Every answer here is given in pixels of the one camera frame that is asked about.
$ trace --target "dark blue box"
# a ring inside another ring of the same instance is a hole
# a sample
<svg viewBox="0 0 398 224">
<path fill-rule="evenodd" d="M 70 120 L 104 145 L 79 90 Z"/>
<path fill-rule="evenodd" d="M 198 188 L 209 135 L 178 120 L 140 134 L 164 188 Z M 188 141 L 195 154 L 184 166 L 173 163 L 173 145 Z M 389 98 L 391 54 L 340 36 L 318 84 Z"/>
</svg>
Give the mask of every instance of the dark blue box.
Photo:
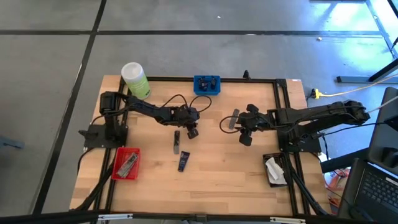
<svg viewBox="0 0 398 224">
<path fill-rule="evenodd" d="M 211 89 L 211 78 L 215 77 L 217 80 L 216 88 L 214 90 Z M 203 91 L 199 89 L 199 79 L 205 78 L 205 82 L 208 83 L 207 90 Z M 193 77 L 193 91 L 196 95 L 208 95 L 208 96 L 216 96 L 221 91 L 221 78 L 219 75 L 195 75 Z"/>
</svg>

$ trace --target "wooden tabletop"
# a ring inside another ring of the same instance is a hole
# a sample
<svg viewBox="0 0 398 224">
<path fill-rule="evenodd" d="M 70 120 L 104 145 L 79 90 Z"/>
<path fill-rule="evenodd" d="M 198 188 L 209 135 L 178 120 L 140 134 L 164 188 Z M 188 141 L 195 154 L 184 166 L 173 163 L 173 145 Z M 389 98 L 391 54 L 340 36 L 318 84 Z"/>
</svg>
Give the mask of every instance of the wooden tabletop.
<svg viewBox="0 0 398 224">
<path fill-rule="evenodd" d="M 100 93 L 117 91 L 119 75 L 104 76 Z M 188 103 L 196 96 L 192 82 L 150 82 L 152 93 L 147 102 L 162 105 L 171 96 L 182 94 Z M 292 108 L 305 108 L 302 83 L 287 80 Z M 246 109 L 256 105 L 266 112 L 275 108 L 273 87 L 265 83 L 221 83 L 221 93 L 211 96 L 213 104 L 200 113 L 197 130 L 199 136 L 188 139 L 185 128 L 163 126 L 153 118 L 129 112 L 127 147 L 141 149 L 138 178 L 134 181 L 116 181 L 112 211 L 148 213 L 207 213 L 240 215 L 291 215 L 287 187 L 271 188 L 262 163 L 262 155 L 278 152 L 276 131 L 253 133 L 252 146 L 239 143 L 239 134 L 225 134 L 218 125 L 235 108 Z M 174 99 L 168 106 L 180 106 Z M 197 99 L 193 107 L 198 110 L 208 99 Z M 97 101 L 94 116 L 99 114 Z M 223 124 L 228 130 L 228 121 Z M 180 150 L 190 152 L 184 172 L 178 172 L 179 155 L 173 153 L 174 131 L 181 132 Z M 104 149 L 94 149 L 82 160 L 70 208 L 79 206 L 98 182 Z M 321 167 L 317 158 L 300 153 L 305 183 L 314 198 L 330 211 Z M 101 208 L 108 193 L 106 184 Z M 302 212 L 300 191 L 296 198 Z"/>
</svg>

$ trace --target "concrete floor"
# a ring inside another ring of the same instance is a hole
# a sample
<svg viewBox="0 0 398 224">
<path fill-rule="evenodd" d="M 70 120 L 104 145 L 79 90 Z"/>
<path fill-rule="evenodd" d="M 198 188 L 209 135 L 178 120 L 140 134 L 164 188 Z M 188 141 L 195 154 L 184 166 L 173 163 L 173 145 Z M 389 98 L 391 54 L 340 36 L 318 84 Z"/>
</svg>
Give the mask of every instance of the concrete floor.
<svg viewBox="0 0 398 224">
<path fill-rule="evenodd" d="M 99 4 L 94 0 L 3 0 L 0 29 L 91 30 Z M 397 25 L 390 20 L 388 23 L 392 28 Z M 107 2 L 99 28 L 378 30 L 363 2 L 308 0 L 112 0 Z M 0 35 L 0 135 L 26 144 L 21 151 L 10 147 L 0 150 L 0 176 L 4 180 L 0 186 L 0 216 L 30 212 L 87 40 L 86 35 Z M 256 78 L 299 78 L 306 92 L 319 88 L 324 93 L 336 93 L 363 86 L 337 84 L 336 76 L 369 76 L 392 59 L 379 36 L 323 37 L 322 41 L 304 36 L 97 36 L 44 212 L 68 210 L 83 147 L 83 138 L 77 131 L 88 127 L 103 75 L 120 74 L 125 63 L 141 63 L 148 76 L 241 77 L 248 69 Z M 387 86 L 377 85 L 335 98 L 310 99 L 308 104 L 352 99 L 372 109 L 380 105 Z M 369 122 L 376 115 L 372 114 Z M 368 126 L 328 136 L 330 156 L 367 147 L 372 130 Z"/>
</svg>

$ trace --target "red container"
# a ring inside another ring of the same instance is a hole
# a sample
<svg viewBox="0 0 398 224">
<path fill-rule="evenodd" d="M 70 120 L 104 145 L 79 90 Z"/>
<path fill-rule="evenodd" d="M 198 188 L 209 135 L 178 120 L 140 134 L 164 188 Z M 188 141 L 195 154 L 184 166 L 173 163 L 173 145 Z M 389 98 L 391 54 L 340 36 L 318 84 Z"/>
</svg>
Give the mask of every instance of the red container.
<svg viewBox="0 0 398 224">
<path fill-rule="evenodd" d="M 126 178 L 122 178 L 117 175 L 118 170 L 124 164 L 124 162 L 129 158 L 129 156 L 135 152 L 138 156 L 137 161 L 132 166 L 129 175 Z M 138 167 L 141 155 L 139 154 L 138 148 L 120 147 L 116 151 L 116 158 L 113 165 L 112 179 L 113 180 L 135 180 L 138 176 Z"/>
</svg>

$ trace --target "white bottle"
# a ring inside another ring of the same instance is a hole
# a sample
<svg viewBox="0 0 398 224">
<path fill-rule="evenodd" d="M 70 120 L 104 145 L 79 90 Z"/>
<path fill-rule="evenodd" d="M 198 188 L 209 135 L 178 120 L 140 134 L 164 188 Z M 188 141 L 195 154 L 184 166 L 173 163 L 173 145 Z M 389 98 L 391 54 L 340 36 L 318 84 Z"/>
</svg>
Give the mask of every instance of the white bottle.
<svg viewBox="0 0 398 224">
<path fill-rule="evenodd" d="M 125 64 L 122 68 L 122 77 L 133 96 L 136 96 L 140 100 L 149 96 L 150 88 L 148 79 L 140 64 L 136 62 Z"/>
</svg>

